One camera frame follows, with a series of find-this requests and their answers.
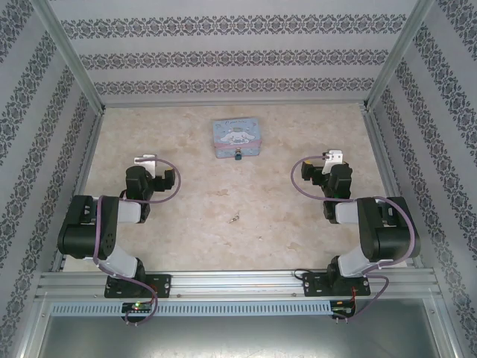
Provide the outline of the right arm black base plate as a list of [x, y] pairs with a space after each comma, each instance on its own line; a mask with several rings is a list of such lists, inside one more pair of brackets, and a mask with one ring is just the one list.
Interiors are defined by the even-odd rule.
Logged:
[[326, 272], [306, 272], [303, 275], [306, 297], [370, 296], [369, 282], [364, 277], [332, 277]]

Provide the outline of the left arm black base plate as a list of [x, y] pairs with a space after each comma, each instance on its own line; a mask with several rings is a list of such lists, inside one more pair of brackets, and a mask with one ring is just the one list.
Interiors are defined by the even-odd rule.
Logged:
[[[146, 274], [145, 285], [153, 289], [158, 298], [168, 298], [171, 289], [171, 275]], [[104, 289], [104, 297], [152, 299], [153, 295], [151, 291], [144, 286], [108, 276]]]

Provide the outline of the circuit board with green light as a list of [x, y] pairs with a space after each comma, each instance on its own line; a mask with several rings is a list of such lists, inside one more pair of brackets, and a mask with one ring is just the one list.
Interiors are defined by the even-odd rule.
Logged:
[[153, 305], [148, 302], [123, 303], [121, 307], [121, 312], [123, 314], [126, 314], [126, 313], [149, 314], [152, 308], [153, 308]]

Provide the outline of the grey metal panel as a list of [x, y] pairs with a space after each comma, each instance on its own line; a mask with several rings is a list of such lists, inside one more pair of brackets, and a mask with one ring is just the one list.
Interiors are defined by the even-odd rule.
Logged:
[[54, 317], [39, 358], [440, 358], [424, 325], [378, 328], [366, 318], [319, 316], [155, 318]]

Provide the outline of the aluminium side rail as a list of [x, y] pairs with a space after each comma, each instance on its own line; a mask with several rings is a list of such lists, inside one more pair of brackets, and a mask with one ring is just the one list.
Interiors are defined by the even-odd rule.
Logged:
[[[370, 144], [373, 149], [373, 155], [376, 160], [376, 165], [379, 170], [385, 194], [387, 196], [404, 196], [400, 183], [397, 180], [397, 174], [399, 174], [400, 171], [396, 171], [389, 151], [391, 147], [386, 145], [385, 141], [383, 140], [381, 130], [379, 129], [374, 114], [366, 110], [362, 110], [361, 114], [363, 116], [364, 125], [366, 127]], [[424, 227], [422, 226], [421, 217], [415, 210], [412, 210], [411, 208], [411, 199], [407, 198], [406, 203], [411, 212], [411, 218], [414, 222], [414, 226], [417, 229], [419, 243], [417, 256], [409, 257], [405, 263], [407, 266], [423, 269], [426, 267], [423, 259], [423, 252], [426, 248], [429, 237], [427, 232], [423, 230]]]
[[[104, 118], [104, 111], [102, 110], [98, 115], [95, 116], [92, 127], [86, 133], [86, 142], [80, 148], [82, 150], [80, 162], [78, 164], [78, 169], [75, 172], [74, 177], [74, 186], [71, 190], [67, 192], [66, 203], [61, 207], [61, 217], [60, 217], [60, 227], [63, 225], [63, 220], [66, 217], [69, 205], [72, 202], [72, 199], [75, 195], [82, 195], [86, 187], [86, 182], [89, 176], [89, 171], [92, 165], [92, 158], [95, 153], [99, 133], [101, 131], [102, 121]], [[54, 237], [54, 251], [51, 256], [51, 262], [48, 266], [49, 272], [62, 271], [64, 267], [64, 258], [60, 253], [58, 248], [58, 236], [60, 233], [60, 228]]]

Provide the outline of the aluminium mounting rail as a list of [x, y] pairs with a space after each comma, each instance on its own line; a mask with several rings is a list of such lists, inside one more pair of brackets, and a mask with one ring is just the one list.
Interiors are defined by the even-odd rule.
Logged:
[[[384, 268], [390, 283], [382, 299], [440, 298], [430, 268]], [[292, 271], [171, 271], [170, 301], [305, 300], [302, 283]], [[107, 276], [100, 272], [43, 273], [35, 301], [104, 301]]]

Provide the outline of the blue cartoon tin box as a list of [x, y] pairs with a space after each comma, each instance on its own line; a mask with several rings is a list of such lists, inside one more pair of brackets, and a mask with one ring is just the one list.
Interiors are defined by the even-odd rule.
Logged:
[[243, 157], [258, 156], [262, 146], [259, 119], [241, 117], [215, 120], [212, 124], [215, 156], [218, 159], [233, 158], [237, 148]]

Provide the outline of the aluminium frame post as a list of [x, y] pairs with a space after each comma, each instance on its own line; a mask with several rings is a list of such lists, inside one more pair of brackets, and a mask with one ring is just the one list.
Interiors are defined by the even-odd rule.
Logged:
[[104, 104], [101, 97], [81, 62], [78, 53], [75, 51], [63, 25], [49, 4], [49, 0], [30, 0], [30, 2], [42, 24], [45, 26], [45, 29], [53, 39], [66, 65], [72, 71], [89, 104], [96, 114], [102, 115], [104, 112]]
[[375, 106], [380, 99], [382, 92], [385, 90], [388, 82], [399, 65], [401, 59], [405, 55], [410, 46], [412, 39], [417, 33], [418, 28], [425, 19], [430, 8], [434, 4], [435, 0], [417, 0], [413, 10], [409, 14], [402, 31], [400, 32], [397, 41], [395, 42], [384, 66], [379, 72], [370, 92], [361, 106], [363, 112], [369, 112]]

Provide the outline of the small circuit board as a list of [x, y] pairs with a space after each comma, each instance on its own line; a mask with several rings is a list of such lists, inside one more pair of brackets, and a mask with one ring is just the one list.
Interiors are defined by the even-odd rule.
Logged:
[[331, 310], [337, 317], [352, 317], [356, 312], [355, 301], [332, 301]]

